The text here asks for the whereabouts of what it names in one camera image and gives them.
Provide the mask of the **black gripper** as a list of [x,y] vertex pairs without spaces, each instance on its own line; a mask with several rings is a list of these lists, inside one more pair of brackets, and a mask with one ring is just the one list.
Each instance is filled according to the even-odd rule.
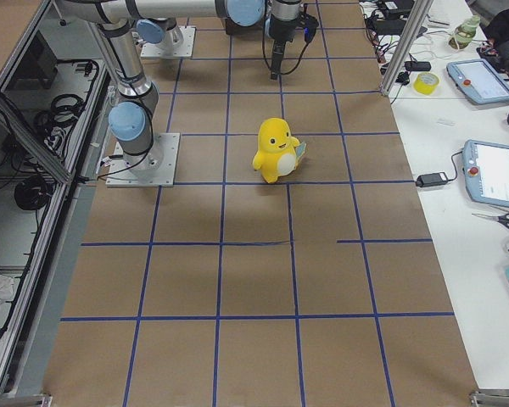
[[[277,80],[279,76],[295,72],[312,43],[318,30],[318,19],[308,13],[308,5],[301,1],[271,1],[269,19],[266,21],[267,34],[273,40],[271,61],[268,64],[270,78]],[[282,70],[282,61],[286,45],[294,40],[294,33],[301,28],[304,33],[305,45],[302,47],[297,62],[288,71]]]

